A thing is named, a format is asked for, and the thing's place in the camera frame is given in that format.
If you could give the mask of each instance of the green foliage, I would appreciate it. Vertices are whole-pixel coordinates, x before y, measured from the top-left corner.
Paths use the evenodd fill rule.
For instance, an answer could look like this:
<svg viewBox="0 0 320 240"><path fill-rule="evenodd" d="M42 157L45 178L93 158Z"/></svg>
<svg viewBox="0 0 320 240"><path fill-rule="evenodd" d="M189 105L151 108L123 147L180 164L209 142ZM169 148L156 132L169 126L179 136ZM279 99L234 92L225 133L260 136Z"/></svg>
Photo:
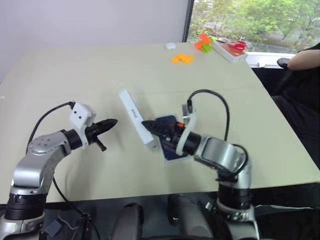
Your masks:
<svg viewBox="0 0 320 240"><path fill-rule="evenodd" d="M248 51L267 51L263 45L273 44L296 52L317 43L320 1L214 0L213 8L208 8L205 0L199 0L194 3L188 41L196 42L200 33L245 39L252 43Z"/></svg>

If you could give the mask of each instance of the person's arm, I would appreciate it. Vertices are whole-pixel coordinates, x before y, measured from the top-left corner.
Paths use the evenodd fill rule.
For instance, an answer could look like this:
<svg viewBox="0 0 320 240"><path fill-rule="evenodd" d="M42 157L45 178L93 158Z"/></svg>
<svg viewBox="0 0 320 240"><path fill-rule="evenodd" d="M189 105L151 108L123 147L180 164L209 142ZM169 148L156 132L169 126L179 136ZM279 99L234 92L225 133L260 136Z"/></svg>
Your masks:
<svg viewBox="0 0 320 240"><path fill-rule="evenodd" d="M320 67L320 49L299 52L289 60L287 67L293 71Z"/></svg>

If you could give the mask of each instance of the table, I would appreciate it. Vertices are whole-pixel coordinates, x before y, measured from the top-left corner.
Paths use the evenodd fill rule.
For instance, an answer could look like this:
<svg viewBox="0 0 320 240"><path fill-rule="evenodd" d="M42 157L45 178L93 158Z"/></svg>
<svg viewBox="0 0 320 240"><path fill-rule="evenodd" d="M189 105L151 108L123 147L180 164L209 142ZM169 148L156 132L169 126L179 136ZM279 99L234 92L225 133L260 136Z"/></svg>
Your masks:
<svg viewBox="0 0 320 240"><path fill-rule="evenodd" d="M189 64L172 63L178 53ZM162 44L40 47L27 52L0 85L0 204L8 200L13 171L25 154L40 116L61 103L90 105L96 121L118 119L100 136L107 146L77 149L56 168L62 192L71 200L217 191L217 174L191 157L165 162L145 147L117 96L126 87L145 119L176 113L197 89L222 94L230 108L228 141L245 146L253 162L252 188L320 181L320 173L286 119L246 62L231 64L217 52L190 43L174 50ZM209 94L194 97L195 132L223 138L223 104ZM37 136L70 129L69 108L49 115ZM62 201L51 186L48 202Z"/></svg>

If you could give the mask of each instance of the white wall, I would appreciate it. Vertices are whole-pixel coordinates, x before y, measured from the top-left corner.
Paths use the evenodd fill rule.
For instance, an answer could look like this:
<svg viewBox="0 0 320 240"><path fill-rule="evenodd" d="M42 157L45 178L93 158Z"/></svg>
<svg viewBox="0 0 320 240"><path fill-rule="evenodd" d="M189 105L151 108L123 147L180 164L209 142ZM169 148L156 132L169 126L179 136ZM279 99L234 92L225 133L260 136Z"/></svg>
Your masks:
<svg viewBox="0 0 320 240"><path fill-rule="evenodd" d="M0 82L34 46L181 42L187 0L0 0Z"/></svg>

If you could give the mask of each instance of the person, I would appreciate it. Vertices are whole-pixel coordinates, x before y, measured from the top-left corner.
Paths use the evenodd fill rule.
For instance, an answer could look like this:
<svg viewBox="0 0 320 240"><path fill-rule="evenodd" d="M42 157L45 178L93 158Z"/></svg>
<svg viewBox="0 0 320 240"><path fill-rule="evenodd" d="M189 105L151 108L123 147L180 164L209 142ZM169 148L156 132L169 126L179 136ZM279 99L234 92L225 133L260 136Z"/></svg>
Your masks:
<svg viewBox="0 0 320 240"><path fill-rule="evenodd" d="M272 98L320 169L320 43L297 53L287 68L288 85Z"/></svg>

